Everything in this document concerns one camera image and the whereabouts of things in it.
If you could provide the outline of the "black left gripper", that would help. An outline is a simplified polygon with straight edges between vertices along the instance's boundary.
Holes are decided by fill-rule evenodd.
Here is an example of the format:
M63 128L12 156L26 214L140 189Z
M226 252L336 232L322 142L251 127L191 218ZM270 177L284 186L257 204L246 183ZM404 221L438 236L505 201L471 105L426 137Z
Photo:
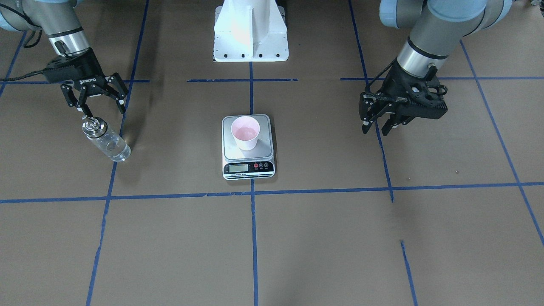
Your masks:
M414 118L439 119L447 113L444 95L448 92L436 76L437 67L431 63L422 78L412 76L394 59L385 81L377 91L360 94L359 115L364 134L368 133L377 118L388 113L389 118L381 128L383 136L399 125L406 125Z

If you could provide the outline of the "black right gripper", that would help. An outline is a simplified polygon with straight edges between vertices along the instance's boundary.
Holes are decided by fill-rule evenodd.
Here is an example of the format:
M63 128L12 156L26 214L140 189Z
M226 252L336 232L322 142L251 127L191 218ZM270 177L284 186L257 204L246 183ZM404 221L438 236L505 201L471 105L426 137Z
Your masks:
M102 68L91 47L80 54L70 56L57 56L51 60L45 68L45 78L49 83L62 82L61 91L69 107L76 107L87 117L93 117L93 113L87 106L87 98L90 93L103 94L115 100L121 114L126 112L125 99L128 96L128 88L118 73L105 76ZM79 91L76 98L73 88Z

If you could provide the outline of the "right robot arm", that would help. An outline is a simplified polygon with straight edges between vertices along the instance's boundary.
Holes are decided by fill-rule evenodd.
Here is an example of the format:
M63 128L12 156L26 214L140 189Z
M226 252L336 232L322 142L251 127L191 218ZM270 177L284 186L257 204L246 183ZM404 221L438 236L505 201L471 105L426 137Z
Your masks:
M93 116L87 99L105 95L125 113L128 89L118 73L106 76L75 12L77 0L2 0L1 27L8 31L45 34L57 56L25 78L43 75L60 83L68 106Z

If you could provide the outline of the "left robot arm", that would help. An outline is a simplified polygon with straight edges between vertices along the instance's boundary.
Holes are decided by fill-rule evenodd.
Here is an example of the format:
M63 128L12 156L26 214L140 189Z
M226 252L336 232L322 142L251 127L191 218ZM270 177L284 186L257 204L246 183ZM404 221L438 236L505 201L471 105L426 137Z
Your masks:
M379 90L371 91L370 81L360 95L362 132L386 114L385 136L416 118L439 119L447 113L448 89L437 72L463 37L495 25L511 6L510 0L382 0L382 24L411 31L398 56L380 72L385 79Z

